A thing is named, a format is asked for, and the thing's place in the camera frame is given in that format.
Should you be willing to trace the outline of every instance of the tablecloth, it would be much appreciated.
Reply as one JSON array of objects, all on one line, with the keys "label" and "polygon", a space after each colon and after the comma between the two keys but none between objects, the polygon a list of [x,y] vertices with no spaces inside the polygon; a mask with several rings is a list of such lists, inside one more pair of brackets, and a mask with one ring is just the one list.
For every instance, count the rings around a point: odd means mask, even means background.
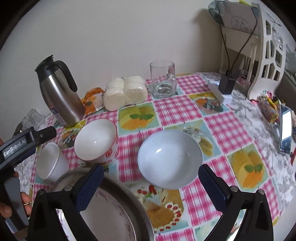
[{"label": "tablecloth", "polygon": [[[157,99],[149,94],[142,104],[115,112],[100,110],[66,130],[50,115],[43,127],[54,126],[57,129],[57,136],[51,142],[63,149],[70,169],[74,169],[85,165],[73,149],[79,130],[99,118],[113,121],[119,133],[118,159],[108,166],[107,171],[125,182],[140,199],[149,198],[160,203],[159,213],[148,213],[150,219],[162,212],[167,214],[164,220],[152,220],[158,241],[203,240],[221,216],[198,178],[178,191],[157,188],[142,179],[137,166],[140,145],[151,134],[169,128],[183,130],[198,139],[204,163],[228,185],[236,185],[242,191],[265,190],[275,224],[291,201],[296,187],[289,155],[279,153],[270,125],[258,107],[239,91],[233,90],[230,105],[220,105],[207,87],[209,80],[219,78],[217,73],[180,76],[176,93],[170,98]],[[127,117],[131,113],[145,114],[149,119],[134,122]],[[45,145],[38,147],[35,155],[16,167],[21,191],[33,199],[39,189],[48,191],[52,184],[41,180],[35,169],[35,161]],[[238,219],[241,220],[243,215],[240,213]]]}]

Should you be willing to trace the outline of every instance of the finger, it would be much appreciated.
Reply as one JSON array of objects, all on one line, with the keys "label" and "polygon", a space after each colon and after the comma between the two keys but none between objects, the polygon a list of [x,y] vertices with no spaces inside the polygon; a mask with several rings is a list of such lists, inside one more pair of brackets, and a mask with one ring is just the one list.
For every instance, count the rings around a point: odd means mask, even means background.
[{"label": "finger", "polygon": [[13,176],[14,176],[14,177],[19,177],[18,172],[15,172],[15,173],[13,174]]},{"label": "finger", "polygon": [[9,218],[12,215],[12,210],[9,206],[0,202],[0,214],[3,218]]},{"label": "finger", "polygon": [[32,206],[30,206],[30,205],[25,205],[24,207],[25,207],[25,210],[26,210],[26,214],[27,214],[27,215],[30,215],[31,212],[32,212]]},{"label": "finger", "polygon": [[24,192],[21,192],[20,193],[21,197],[22,197],[22,203],[23,204],[26,204],[28,202],[31,202],[31,198],[29,197],[28,194],[24,193]]}]

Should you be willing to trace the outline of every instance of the glass mug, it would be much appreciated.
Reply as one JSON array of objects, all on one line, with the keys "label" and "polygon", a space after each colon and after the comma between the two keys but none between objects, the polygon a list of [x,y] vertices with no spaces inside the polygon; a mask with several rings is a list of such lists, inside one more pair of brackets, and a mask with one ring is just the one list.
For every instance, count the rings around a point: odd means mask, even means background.
[{"label": "glass mug", "polygon": [[157,60],[150,64],[152,94],[157,98],[166,98],[175,94],[175,64],[169,60]]}]

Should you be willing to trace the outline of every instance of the white bowl with red rim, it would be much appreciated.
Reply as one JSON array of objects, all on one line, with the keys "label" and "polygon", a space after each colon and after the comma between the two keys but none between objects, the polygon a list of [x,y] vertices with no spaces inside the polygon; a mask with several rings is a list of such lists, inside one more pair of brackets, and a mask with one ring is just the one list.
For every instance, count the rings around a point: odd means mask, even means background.
[{"label": "white bowl with red rim", "polygon": [[78,133],[74,151],[83,161],[109,165],[119,154],[116,125],[108,119],[94,120]]}]

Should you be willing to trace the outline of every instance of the thermos lid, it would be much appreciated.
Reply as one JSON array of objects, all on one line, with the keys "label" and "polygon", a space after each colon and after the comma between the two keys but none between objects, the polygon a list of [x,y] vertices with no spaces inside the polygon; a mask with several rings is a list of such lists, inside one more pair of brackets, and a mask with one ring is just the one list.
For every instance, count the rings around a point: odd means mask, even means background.
[{"label": "thermos lid", "polygon": [[53,55],[50,55],[46,59],[44,59],[40,64],[38,64],[37,68],[35,69],[35,72],[38,75],[39,83],[41,83],[43,80],[45,80],[48,76],[53,74],[55,71],[58,70],[57,66],[51,66],[48,68],[50,64],[54,62]]}]

